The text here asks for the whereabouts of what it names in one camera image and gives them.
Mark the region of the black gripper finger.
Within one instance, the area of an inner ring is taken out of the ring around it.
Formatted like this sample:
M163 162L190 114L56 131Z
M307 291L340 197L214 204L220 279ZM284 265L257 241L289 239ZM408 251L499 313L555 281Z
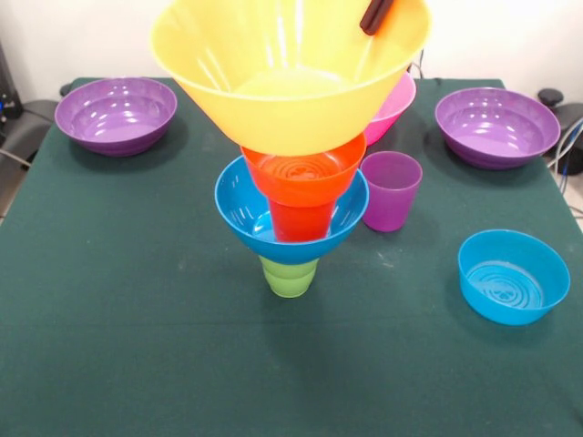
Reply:
M371 0L361 19L360 27L368 36L374 36L386 18L393 0Z

